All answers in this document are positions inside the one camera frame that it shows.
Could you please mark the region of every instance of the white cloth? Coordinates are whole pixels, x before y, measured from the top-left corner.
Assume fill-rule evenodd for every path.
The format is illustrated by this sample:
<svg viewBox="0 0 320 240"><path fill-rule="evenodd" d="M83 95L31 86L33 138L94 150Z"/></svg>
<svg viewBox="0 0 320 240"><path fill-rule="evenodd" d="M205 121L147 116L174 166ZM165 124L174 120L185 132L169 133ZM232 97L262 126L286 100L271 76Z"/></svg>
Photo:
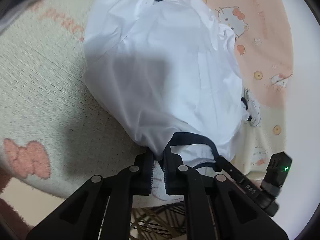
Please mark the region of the white cloth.
<svg viewBox="0 0 320 240"><path fill-rule="evenodd" d="M173 133L184 131L210 138L231 160L243 115L234 43L234 32L202 0L96 0L83 81L157 159ZM189 166L213 161L200 145L175 152Z"/></svg>

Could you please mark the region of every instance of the hello kitty print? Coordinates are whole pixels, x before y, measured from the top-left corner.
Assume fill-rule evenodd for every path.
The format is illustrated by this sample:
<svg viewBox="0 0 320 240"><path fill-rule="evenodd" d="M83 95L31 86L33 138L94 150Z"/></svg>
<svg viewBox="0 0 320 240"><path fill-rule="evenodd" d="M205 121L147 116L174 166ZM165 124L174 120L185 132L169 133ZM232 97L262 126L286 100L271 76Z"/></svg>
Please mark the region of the hello kitty print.
<svg viewBox="0 0 320 240"><path fill-rule="evenodd" d="M228 25L235 33L236 38L239 38L244 32L249 30L249 25L245 23L245 15L238 6L223 7L218 12L218 19L221 23Z"/></svg>

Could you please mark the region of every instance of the sleeve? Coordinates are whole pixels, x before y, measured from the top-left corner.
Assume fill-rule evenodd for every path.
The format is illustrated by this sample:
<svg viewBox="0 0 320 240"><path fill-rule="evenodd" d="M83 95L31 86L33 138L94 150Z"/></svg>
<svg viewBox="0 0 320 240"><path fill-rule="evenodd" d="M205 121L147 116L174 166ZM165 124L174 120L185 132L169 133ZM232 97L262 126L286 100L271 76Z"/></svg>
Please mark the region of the sleeve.
<svg viewBox="0 0 320 240"><path fill-rule="evenodd" d="M96 61L121 42L154 0L96 0L89 13L84 36L88 62Z"/></svg>

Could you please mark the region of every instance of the cartoon cat face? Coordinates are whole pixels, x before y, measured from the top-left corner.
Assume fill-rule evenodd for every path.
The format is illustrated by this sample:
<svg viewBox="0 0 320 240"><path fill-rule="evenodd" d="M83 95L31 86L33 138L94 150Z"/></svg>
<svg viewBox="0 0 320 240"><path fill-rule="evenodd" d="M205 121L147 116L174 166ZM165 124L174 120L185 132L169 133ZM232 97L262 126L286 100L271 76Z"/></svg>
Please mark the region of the cartoon cat face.
<svg viewBox="0 0 320 240"><path fill-rule="evenodd" d="M241 13L239 7L223 7L218 11L218 18L222 24L228 25L239 38L249 26L244 22L245 15Z"/></svg>
<svg viewBox="0 0 320 240"><path fill-rule="evenodd" d="M262 165L267 161L267 151L263 147L255 147L251 155L251 165Z"/></svg>

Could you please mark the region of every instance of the pink bow pattern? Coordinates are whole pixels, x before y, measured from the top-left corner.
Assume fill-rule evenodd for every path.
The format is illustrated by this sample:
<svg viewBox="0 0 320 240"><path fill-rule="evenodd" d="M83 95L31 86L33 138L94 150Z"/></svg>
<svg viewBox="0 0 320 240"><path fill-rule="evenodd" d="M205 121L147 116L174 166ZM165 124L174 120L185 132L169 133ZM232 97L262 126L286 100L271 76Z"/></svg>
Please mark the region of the pink bow pattern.
<svg viewBox="0 0 320 240"><path fill-rule="evenodd" d="M41 143L30 141L26 147L20 147L13 140L5 138L3 145L9 165L19 176L24 179L29 174L36 174L42 179L50 177L49 157Z"/></svg>
<svg viewBox="0 0 320 240"><path fill-rule="evenodd" d="M237 16L237 18L238 18L239 20L243 20L243 19L245 18L245 15L240 11L239 8L233 9L232 14L233 14L234 16Z"/></svg>

